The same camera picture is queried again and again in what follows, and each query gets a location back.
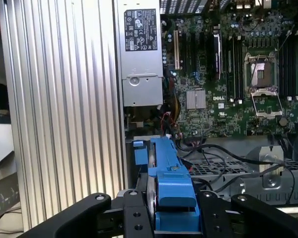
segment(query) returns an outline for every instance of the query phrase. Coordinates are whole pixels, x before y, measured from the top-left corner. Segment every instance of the screw hole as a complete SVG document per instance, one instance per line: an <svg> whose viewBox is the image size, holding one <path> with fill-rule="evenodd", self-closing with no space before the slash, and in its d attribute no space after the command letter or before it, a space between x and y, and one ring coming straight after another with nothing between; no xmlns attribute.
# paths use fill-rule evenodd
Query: screw hole
<svg viewBox="0 0 298 238"><path fill-rule="evenodd" d="M140 231L142 229L143 229L142 225L136 225L135 226L135 230L137 230L137 231Z"/></svg>
<svg viewBox="0 0 298 238"><path fill-rule="evenodd" d="M95 198L96 200L103 200L105 197L103 195L98 195Z"/></svg>
<svg viewBox="0 0 298 238"><path fill-rule="evenodd" d="M221 232L221 228L219 226L214 227L214 230L217 232Z"/></svg>

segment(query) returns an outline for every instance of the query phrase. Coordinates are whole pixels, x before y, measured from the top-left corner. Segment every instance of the green circuit board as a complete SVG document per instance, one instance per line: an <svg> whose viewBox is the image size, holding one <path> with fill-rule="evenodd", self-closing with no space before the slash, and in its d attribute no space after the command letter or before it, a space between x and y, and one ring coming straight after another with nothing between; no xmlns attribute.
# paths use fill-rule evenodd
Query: green circuit board
<svg viewBox="0 0 298 238"><path fill-rule="evenodd" d="M168 41L168 35L172 35L174 30L179 34L179 54L181 67L176 72L175 85L176 95L181 104L180 114L177 120L180 131L184 137L204 136L205 131L209 131L207 137L223 136L250 136L260 134L282 134L285 131L295 132L298 124L298 100L287 100L286 97L260 97L251 99L247 80L243 77L244 94L242 104L238 101L229 100L231 85L229 82L236 80L234 70L236 63L230 61L230 54L226 43L234 38L241 44L241 54L244 58L247 53L252 56L269 55L275 53L278 62L278 37L283 30L291 26L282 25L282 19L278 13L273 13L265 23L258 26L249 25L252 31L241 30L233 26L229 14L221 16L221 26L219 29L222 37L222 70L219 79L212 79L208 72L208 35L212 34L212 20L201 17L173 19L172 27L165 33L164 49L167 52L166 65L171 69L174 65L174 43ZM278 63L276 78L279 78ZM242 61L238 67L244 69ZM188 109L187 92L205 91L203 108ZM255 113L254 103L258 111L278 111L282 110L283 117L287 119L287 124L279 124L280 117L261 118Z"/></svg>

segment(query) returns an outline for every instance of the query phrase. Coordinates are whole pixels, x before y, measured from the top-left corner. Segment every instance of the black cable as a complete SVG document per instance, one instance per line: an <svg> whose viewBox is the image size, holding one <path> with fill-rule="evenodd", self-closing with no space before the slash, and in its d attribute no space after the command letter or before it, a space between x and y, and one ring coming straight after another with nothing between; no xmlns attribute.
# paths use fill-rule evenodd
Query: black cable
<svg viewBox="0 0 298 238"><path fill-rule="evenodd" d="M12 234L18 234L18 233L23 233L23 232L0 232L0 234L4 234L4 235L12 235Z"/></svg>
<svg viewBox="0 0 298 238"><path fill-rule="evenodd" d="M199 178L199 177L193 177L193 178L191 178L191 180L193 182L198 182L198 183L202 183L203 184L202 186L199 187L199 189L198 189L199 191L204 186L208 187L211 191L213 191L213 188L212 188L211 184L208 181L206 181L205 179L202 179L202 178Z"/></svg>
<svg viewBox="0 0 298 238"><path fill-rule="evenodd" d="M293 177L293 187L292 187L292 190L290 192L290 195L289 195L289 197L288 197L288 199L286 201L286 205L289 205L290 204L290 200L291 200L291 198L293 196L293 193L294 193L296 179L295 179L295 175L294 175L293 171L291 171L287 166L285 166L285 168L286 168L286 170L288 170L291 173L291 175Z"/></svg>
<svg viewBox="0 0 298 238"><path fill-rule="evenodd" d="M210 164L208 158L205 156L205 152L203 150L202 150L202 154L203 154L205 161L208 163L208 166L211 166L211 164Z"/></svg>
<svg viewBox="0 0 298 238"><path fill-rule="evenodd" d="M213 183L219 181L219 179L226 173L227 164L226 164L226 162L225 162L225 159L224 159L222 156L220 156L220 155L213 154L213 153L209 153L209 152L204 152L204 153L207 154L207 155L213 155L213 156L215 156L215 157L221 159L221 160L223 161L223 163L224 163L224 169L221 171L221 173L220 173L214 180L212 180L212 181L210 182L210 184L213 184Z"/></svg>
<svg viewBox="0 0 298 238"><path fill-rule="evenodd" d="M272 166L266 170L264 170L261 173L252 173L252 174L246 174L246 175L239 175L236 176L234 178L232 178L230 181L228 181L226 184L224 184L222 187L220 187L219 189L217 189L215 192L222 192L224 189L226 189L228 186L230 186L232 183L234 183L236 180L238 179L251 179L251 178L257 178L260 176L263 176L264 174L267 174L269 172L272 172L278 168L280 168L281 166L284 166L284 164L277 164L275 166Z"/></svg>
<svg viewBox="0 0 298 238"><path fill-rule="evenodd" d="M256 26L254 26L251 30L245 30L245 29L243 28L241 22L239 23L239 25L240 25L241 29L242 29L244 32L251 32L251 31L255 30L255 28L259 25L259 22L260 22L260 21L258 21L257 24L256 24Z"/></svg>
<svg viewBox="0 0 298 238"><path fill-rule="evenodd" d="M191 148L182 148L180 146L180 141L176 141L176 146L179 150L182 150L182 151L185 151L185 152L196 151L196 150L200 150L200 149L203 149L203 148L217 148L217 149L225 152L229 156L233 157L234 159L237 159L237 160L245 162L245 163L249 163L249 164L253 164L253 165L273 165L273 164L276 164L274 162L264 162L264 161L255 161L255 160L245 159L245 158L242 158L242 157L240 157L240 156L226 150L222 146L215 145L215 144L203 144L203 145L199 145L199 146L195 146L195 147L191 147Z"/></svg>

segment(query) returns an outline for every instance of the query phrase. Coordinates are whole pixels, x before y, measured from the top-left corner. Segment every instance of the black plastic arm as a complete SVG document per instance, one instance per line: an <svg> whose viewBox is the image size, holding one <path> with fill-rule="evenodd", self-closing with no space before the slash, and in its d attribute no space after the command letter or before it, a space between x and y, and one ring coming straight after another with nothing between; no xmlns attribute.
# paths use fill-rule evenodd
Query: black plastic arm
<svg viewBox="0 0 298 238"><path fill-rule="evenodd" d="M103 193L92 194L27 231L21 238L153 238L141 192L129 190L111 200Z"/></svg>
<svg viewBox="0 0 298 238"><path fill-rule="evenodd" d="M254 234L298 238L298 219L273 206L247 194L233 196L231 205L234 210L244 214L246 224L252 224L248 229Z"/></svg>

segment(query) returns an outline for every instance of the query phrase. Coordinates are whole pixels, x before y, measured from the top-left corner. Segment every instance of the screw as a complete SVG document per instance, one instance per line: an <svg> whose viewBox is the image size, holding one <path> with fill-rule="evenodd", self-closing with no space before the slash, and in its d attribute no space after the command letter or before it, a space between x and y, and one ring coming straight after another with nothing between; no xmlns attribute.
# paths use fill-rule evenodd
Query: screw
<svg viewBox="0 0 298 238"><path fill-rule="evenodd" d="M99 195L98 197L96 197L96 200L103 200L105 197L103 195Z"/></svg>
<svg viewBox="0 0 298 238"><path fill-rule="evenodd" d="M238 196L237 198L239 200L241 200L242 202L245 202L247 200L247 198L245 196Z"/></svg>
<svg viewBox="0 0 298 238"><path fill-rule="evenodd" d="M211 196L212 196L212 194L211 194L210 192L204 192L203 194L204 194L204 196L206 196L206 197L211 197Z"/></svg>
<svg viewBox="0 0 298 238"><path fill-rule="evenodd" d="M129 192L129 194L130 194L130 195L137 195L138 192L137 192L137 191L131 191L131 192Z"/></svg>

